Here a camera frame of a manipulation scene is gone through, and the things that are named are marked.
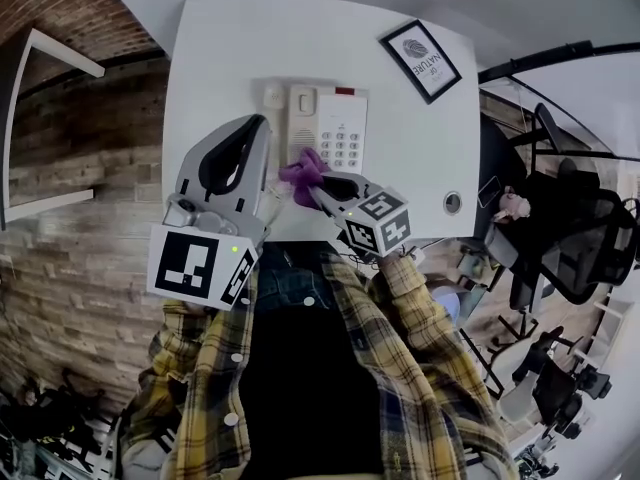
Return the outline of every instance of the purple cloth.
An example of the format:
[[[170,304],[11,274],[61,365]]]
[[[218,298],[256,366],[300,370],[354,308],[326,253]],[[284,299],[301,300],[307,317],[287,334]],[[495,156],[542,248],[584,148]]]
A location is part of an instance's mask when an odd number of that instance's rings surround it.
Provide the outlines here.
[[[280,169],[279,176],[282,181],[288,181],[295,187],[293,200],[297,204],[319,210],[309,187],[322,185],[324,180],[321,174],[330,170],[315,150],[304,148],[300,153],[300,160]]]

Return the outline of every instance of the framed print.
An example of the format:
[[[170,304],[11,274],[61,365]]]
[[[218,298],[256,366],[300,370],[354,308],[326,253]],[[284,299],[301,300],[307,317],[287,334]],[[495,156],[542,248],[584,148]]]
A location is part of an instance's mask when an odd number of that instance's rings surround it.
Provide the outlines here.
[[[380,44],[430,104],[462,80],[447,54],[420,20],[380,39]]]

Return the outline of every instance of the person's arm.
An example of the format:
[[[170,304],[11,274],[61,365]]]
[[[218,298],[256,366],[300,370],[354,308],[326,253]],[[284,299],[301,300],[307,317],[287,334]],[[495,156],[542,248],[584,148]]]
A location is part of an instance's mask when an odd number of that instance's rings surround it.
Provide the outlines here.
[[[120,451],[152,439],[182,405],[196,364],[202,335],[211,322],[201,306],[178,300],[164,303],[164,325],[149,346],[151,367],[139,376],[140,389],[127,407]]]
[[[369,293],[420,365],[465,447],[490,453],[517,478],[486,386],[450,316],[432,297],[410,257],[379,262]]]

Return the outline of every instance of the black picture frame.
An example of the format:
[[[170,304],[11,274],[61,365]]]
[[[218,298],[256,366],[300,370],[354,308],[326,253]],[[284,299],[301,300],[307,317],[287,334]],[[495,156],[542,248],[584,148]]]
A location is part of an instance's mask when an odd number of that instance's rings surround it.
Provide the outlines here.
[[[393,39],[395,39],[399,35],[404,34],[408,30],[411,30],[413,28],[418,28],[420,33],[424,34],[429,39],[429,41],[437,48],[438,53],[442,57],[442,60],[444,60],[447,63],[447,65],[455,75],[453,79],[451,79],[445,85],[440,87],[434,93],[430,93],[429,91],[427,91],[427,89],[420,82],[420,79],[416,76],[413,70],[404,61],[404,59],[398,54],[396,49],[391,45],[391,41]],[[393,60],[396,61],[396,64],[398,64],[398,66],[403,71],[403,73],[407,76],[407,78],[411,80],[411,83],[416,88],[416,90],[420,93],[420,95],[424,98],[424,100],[427,102],[427,105],[430,105],[431,103],[433,103],[445,92],[451,89],[451,87],[453,87],[460,80],[462,80],[462,76],[460,75],[460,72],[453,65],[453,63],[451,62],[451,59],[449,59],[449,56],[446,54],[446,52],[442,49],[440,44],[438,44],[438,42],[435,40],[435,38],[431,35],[431,33],[426,29],[426,27],[422,24],[420,20],[414,20],[414,21],[411,21],[410,23],[407,23],[406,25],[401,26],[400,28],[394,30],[393,32],[379,39],[379,43],[387,51],[387,53],[391,55],[391,58],[393,58]]]

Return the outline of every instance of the yellow plaid shirt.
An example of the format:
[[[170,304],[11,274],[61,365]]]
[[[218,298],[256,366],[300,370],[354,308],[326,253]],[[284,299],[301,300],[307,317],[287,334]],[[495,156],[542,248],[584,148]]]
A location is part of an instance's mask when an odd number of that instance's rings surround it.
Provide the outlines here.
[[[464,479],[465,450],[474,449],[503,464],[508,478],[518,478],[487,390],[413,262],[390,261],[368,281],[337,254],[322,253],[321,261],[354,354],[378,384],[384,477]],[[248,306],[213,317],[179,301],[165,303],[165,323],[150,347],[152,366],[140,375],[140,392],[128,408],[122,453],[149,439],[177,408],[182,420],[170,475],[241,477],[251,448],[239,380],[251,357],[257,280],[256,270],[241,294]],[[242,354],[242,361],[232,354]],[[188,383],[184,401],[174,398],[176,382]],[[224,423],[229,413],[239,416],[234,426]],[[286,443],[282,448],[286,461]]]

